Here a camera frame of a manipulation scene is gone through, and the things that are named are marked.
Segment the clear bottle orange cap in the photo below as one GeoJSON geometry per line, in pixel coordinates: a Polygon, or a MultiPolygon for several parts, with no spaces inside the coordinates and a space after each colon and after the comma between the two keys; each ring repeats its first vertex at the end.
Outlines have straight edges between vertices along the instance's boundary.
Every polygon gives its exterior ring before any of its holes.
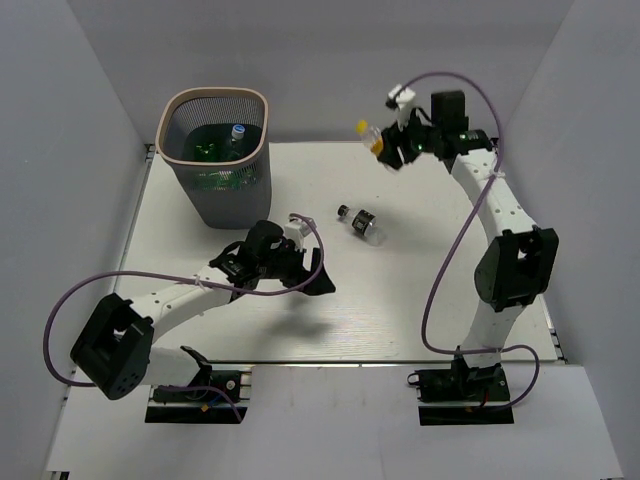
{"type": "Polygon", "coordinates": [[[384,149],[384,140],[381,130],[369,124],[365,120],[360,120],[356,125],[358,133],[363,145],[375,156],[378,157],[384,149]]]}

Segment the clear bottle blue label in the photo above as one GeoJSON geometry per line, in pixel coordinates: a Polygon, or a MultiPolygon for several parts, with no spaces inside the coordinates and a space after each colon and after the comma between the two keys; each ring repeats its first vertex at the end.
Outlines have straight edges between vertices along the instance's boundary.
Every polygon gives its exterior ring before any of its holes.
{"type": "Polygon", "coordinates": [[[241,124],[235,124],[231,128],[230,136],[226,140],[225,156],[226,162],[237,161],[244,157],[244,137],[246,129],[241,124]]]}

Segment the green soda bottle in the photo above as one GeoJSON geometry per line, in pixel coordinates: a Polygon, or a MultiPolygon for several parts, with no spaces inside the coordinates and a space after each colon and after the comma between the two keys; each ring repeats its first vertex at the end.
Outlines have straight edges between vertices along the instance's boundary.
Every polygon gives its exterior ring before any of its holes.
{"type": "Polygon", "coordinates": [[[195,162],[217,163],[222,159],[223,144],[213,135],[194,135],[187,152],[195,162]]]}
{"type": "Polygon", "coordinates": [[[193,181],[196,191],[240,191],[258,183],[258,176],[252,171],[221,171],[199,173],[193,181]]]}

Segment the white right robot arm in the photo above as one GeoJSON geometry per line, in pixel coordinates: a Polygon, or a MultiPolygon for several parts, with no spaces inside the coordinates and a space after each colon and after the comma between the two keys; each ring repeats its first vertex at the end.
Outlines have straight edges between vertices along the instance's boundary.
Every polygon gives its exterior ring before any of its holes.
{"type": "Polygon", "coordinates": [[[386,105],[396,119],[372,151],[393,170],[434,155],[464,190],[484,229],[488,247],[473,276],[478,308],[451,374],[453,390],[472,399],[498,375],[515,320],[546,291],[559,238],[554,229],[538,226],[516,199],[499,168],[499,148],[484,131],[470,129],[462,91],[432,94],[427,121],[420,119],[415,97],[401,85],[389,92],[386,105]]]}

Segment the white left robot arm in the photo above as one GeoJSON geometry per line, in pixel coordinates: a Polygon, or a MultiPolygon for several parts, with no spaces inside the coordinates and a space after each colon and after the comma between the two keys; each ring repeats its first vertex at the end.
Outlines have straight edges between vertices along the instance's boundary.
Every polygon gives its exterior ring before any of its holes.
{"type": "Polygon", "coordinates": [[[262,295],[263,281],[279,282],[280,294],[335,292],[324,247],[304,247],[305,238],[317,233],[314,220],[299,214],[290,215],[285,226],[261,220],[189,278],[172,277],[171,286],[143,296],[104,297],[73,345],[71,360],[110,400],[140,385],[202,398],[212,386],[207,357],[187,346],[161,348],[157,341],[210,310],[262,295]]]}

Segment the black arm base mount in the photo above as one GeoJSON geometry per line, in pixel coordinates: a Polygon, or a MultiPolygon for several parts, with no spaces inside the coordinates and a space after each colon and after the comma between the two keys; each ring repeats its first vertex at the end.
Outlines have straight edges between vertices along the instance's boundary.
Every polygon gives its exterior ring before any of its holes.
{"type": "Polygon", "coordinates": [[[144,382],[148,424],[239,425],[251,395],[251,369],[220,365],[195,349],[154,348],[144,382]]]}

